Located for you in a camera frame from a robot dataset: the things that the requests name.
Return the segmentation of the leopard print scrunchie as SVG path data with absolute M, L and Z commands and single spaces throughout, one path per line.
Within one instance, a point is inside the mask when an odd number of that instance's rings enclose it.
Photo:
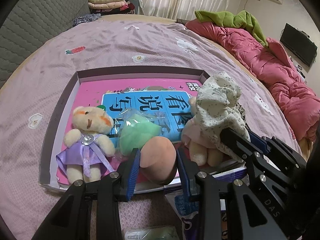
M 240 105 L 240 103 L 237 103 L 236 104 L 236 109 L 240 113 L 240 116 L 241 116 L 242 120 L 244 121 L 244 123 L 247 124 L 247 122 L 246 122 L 246 112 L 245 112 L 244 107 L 242 107 L 242 105 Z

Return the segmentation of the white floral scrunchie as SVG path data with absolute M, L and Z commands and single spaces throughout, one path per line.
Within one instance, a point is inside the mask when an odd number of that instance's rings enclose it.
M 196 97 L 196 123 L 204 137 L 213 145 L 239 163 L 243 160 L 220 139 L 225 128 L 231 128 L 242 138 L 250 140 L 246 123 L 238 109 L 241 88 L 225 72 L 217 73 L 208 78 L 200 88 Z

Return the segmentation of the green tissue pack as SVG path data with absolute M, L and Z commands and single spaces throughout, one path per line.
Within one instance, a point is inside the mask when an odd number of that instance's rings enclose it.
M 156 226 L 145 229 L 127 230 L 124 232 L 124 239 L 130 240 L 179 240 L 179 236 L 174 226 Z

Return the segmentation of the peach makeup sponge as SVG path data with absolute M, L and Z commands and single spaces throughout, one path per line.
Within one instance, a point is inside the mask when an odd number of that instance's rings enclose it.
M 140 170 L 152 183 L 168 185 L 176 176 L 176 149 L 166 137 L 156 136 L 140 150 Z

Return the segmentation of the purple white wipes pack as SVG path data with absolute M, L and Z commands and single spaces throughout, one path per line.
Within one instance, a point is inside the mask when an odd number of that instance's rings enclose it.
M 181 220 L 183 239 L 196 239 L 200 228 L 199 202 L 189 202 L 182 190 L 168 193 L 165 197 Z

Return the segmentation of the teddy bear purple dress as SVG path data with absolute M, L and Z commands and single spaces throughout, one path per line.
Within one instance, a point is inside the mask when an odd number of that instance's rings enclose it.
M 108 137 L 114 127 L 105 107 L 76 107 L 72 114 L 72 129 L 63 143 L 65 150 L 56 155 L 58 169 L 71 185 L 77 180 L 98 181 L 105 173 L 115 171 L 109 162 L 116 152 Z

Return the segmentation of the red pink quilt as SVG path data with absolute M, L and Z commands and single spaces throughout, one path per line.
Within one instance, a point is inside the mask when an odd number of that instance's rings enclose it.
M 218 27 L 199 20 L 189 21 L 185 26 L 220 44 L 265 85 L 297 140 L 316 140 L 319 97 L 304 83 L 278 41 L 268 38 L 269 45 L 264 47 L 244 29 Z

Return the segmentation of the pink children's book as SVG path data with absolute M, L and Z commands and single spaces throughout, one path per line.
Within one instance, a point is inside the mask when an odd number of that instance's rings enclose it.
M 97 181 L 113 172 L 134 148 L 141 150 L 145 179 L 168 185 L 177 176 L 174 144 L 193 118 L 194 96 L 174 87 L 129 87 L 108 92 L 95 105 L 77 105 L 56 155 L 57 181 Z

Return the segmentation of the green makeup sponge in wrapper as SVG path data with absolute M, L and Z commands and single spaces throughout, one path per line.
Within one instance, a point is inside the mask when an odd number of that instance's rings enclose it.
M 131 154 L 134 148 L 139 150 L 162 130 L 162 116 L 141 112 L 134 108 L 125 109 L 114 120 L 114 138 L 122 156 Z

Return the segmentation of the shallow dark cardboard box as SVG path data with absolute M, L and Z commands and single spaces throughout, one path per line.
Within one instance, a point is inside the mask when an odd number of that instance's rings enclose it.
M 59 169 L 56 156 L 65 149 L 64 135 L 72 128 L 76 107 L 101 106 L 114 120 L 109 137 L 118 144 L 123 127 L 122 113 L 134 108 L 159 115 L 161 136 L 179 144 L 182 130 L 191 118 L 189 98 L 195 96 L 208 79 L 199 69 L 128 66 L 75 72 L 61 94 L 44 137 L 39 184 L 51 191 L 68 189 L 68 180 Z

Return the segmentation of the green blanket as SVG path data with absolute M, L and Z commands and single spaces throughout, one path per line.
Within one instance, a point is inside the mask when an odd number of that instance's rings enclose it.
M 268 46 L 266 37 L 258 20 L 246 10 L 240 11 L 234 15 L 229 11 L 210 12 L 205 10 L 195 11 L 196 18 L 201 22 L 212 22 L 219 27 L 245 29 L 249 32 L 261 45 Z

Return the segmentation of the stack of folded clothes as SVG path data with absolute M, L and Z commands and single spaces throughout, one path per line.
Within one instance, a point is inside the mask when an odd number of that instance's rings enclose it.
M 92 14 L 115 15 L 136 14 L 137 0 L 88 0 L 88 7 Z

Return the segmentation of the dark floral cloth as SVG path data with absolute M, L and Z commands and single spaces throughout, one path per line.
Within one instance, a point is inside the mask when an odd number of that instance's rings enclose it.
M 100 18 L 101 18 L 101 14 L 86 14 L 83 16 L 79 16 L 73 20 L 73 27 L 82 23 L 94 22 Z

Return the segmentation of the grey quilted headboard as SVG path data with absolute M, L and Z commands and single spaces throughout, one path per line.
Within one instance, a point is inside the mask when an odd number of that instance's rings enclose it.
M 1 84 L 29 55 L 88 13 L 88 0 L 19 0 L 1 26 Z

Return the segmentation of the black wall television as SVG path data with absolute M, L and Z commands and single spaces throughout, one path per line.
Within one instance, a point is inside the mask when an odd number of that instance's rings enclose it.
M 280 42 L 292 51 L 305 65 L 311 67 L 317 56 L 317 46 L 305 32 L 287 23 L 280 37 Z

